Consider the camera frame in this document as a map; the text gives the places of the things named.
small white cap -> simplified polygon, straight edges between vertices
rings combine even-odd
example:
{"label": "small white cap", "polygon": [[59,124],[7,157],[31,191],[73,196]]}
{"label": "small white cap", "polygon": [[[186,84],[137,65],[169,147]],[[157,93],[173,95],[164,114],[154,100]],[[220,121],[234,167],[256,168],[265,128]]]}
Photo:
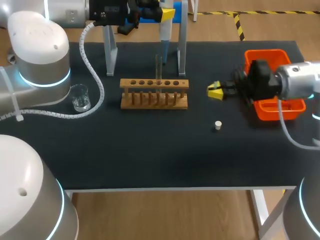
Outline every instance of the small white cap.
{"label": "small white cap", "polygon": [[215,122],[215,129],[220,130],[221,126],[222,126],[222,122],[220,121]]}

orange tray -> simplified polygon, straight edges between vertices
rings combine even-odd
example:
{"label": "orange tray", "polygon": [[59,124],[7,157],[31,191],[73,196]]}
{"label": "orange tray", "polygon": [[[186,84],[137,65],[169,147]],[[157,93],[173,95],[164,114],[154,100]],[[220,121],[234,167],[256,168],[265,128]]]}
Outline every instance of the orange tray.
{"label": "orange tray", "polygon": [[[287,53],[282,49],[248,50],[244,53],[245,72],[248,74],[253,60],[266,60],[273,72],[281,65],[291,64]],[[303,99],[282,101],[282,114],[284,120],[294,120],[306,110]],[[262,121],[279,120],[278,98],[255,101],[255,111]]]}

black tablecloth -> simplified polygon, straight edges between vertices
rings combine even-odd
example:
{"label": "black tablecloth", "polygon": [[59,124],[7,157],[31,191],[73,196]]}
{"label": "black tablecloth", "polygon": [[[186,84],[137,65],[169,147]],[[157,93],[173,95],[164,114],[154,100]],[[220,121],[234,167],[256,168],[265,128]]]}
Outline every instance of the black tablecloth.
{"label": "black tablecloth", "polygon": [[[106,77],[104,46],[88,43],[88,59],[106,90],[103,106],[76,120],[25,115],[0,122],[0,134],[30,144],[65,189],[169,187],[295,186],[320,165],[319,153],[300,150],[279,124],[260,122],[237,98],[209,99],[206,88],[226,81],[244,64],[249,49],[284,49],[292,62],[303,57],[292,41],[190,42],[186,78],[188,110],[121,110],[120,78],[154,78],[158,43],[119,43],[114,77]],[[163,79],[176,79],[176,45],[172,44]],[[92,104],[98,87],[86,69],[78,45],[70,47],[72,84],[89,87]],[[41,109],[74,113],[69,99]],[[215,121],[222,122],[212,132]],[[288,124],[292,136],[312,144],[311,106]]]}

wooden test tube rack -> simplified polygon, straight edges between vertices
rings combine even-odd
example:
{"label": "wooden test tube rack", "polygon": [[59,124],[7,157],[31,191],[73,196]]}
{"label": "wooden test tube rack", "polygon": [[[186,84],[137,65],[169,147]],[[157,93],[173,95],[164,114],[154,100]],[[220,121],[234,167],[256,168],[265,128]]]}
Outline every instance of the wooden test tube rack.
{"label": "wooden test tube rack", "polygon": [[185,79],[131,79],[122,78],[120,88],[124,89],[122,109],[188,109],[189,81]]}

white cable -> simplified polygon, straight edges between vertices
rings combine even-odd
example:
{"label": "white cable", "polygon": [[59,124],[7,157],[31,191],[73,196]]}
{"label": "white cable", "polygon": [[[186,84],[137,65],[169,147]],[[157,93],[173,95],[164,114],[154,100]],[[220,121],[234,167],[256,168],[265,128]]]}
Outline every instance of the white cable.
{"label": "white cable", "polygon": [[320,151],[320,147],[302,145],[302,144],[296,142],[295,140],[293,140],[293,138],[290,136],[290,134],[288,132],[288,129],[286,127],[286,123],[285,123],[285,120],[284,120],[284,115],[282,113],[282,104],[281,104],[281,100],[280,99],[278,99],[278,110],[279,110],[279,118],[280,118],[280,123],[281,123],[281,126],[282,126],[282,130],[283,130],[284,134],[286,135],[286,137],[288,138],[288,140],[293,145],[295,145],[298,148],[305,149],[305,150],[317,150],[317,151]]}
{"label": "white cable", "polygon": [[[81,54],[82,60],[83,60],[84,64],[86,65],[86,67],[89,69],[90,73],[92,74],[92,76],[93,76],[94,80],[96,81],[96,83],[99,87],[99,90],[100,90],[100,98],[99,98],[99,101],[97,102],[97,104],[93,108],[91,108],[89,111],[86,111],[86,112],[83,112],[80,114],[63,114],[63,113],[44,111],[44,110],[36,110],[36,109],[23,109],[23,110],[21,110],[21,114],[38,114],[38,115],[51,116],[51,117],[56,117],[56,118],[61,118],[61,119],[80,119],[80,118],[86,117],[86,116],[94,113],[98,108],[100,108],[100,106],[102,105],[102,103],[104,102],[104,99],[105,99],[105,89],[104,89],[104,86],[103,86],[99,76],[97,75],[96,71],[91,66],[91,64],[87,58],[86,52],[85,52],[86,36],[87,36],[88,32],[94,27],[95,27],[95,25],[92,22],[84,28],[84,30],[81,34],[80,40],[79,40],[79,48],[80,48],[80,54]],[[0,121],[5,120],[7,118],[10,118],[12,116],[15,116],[15,112],[10,112],[8,114],[0,116]]]}

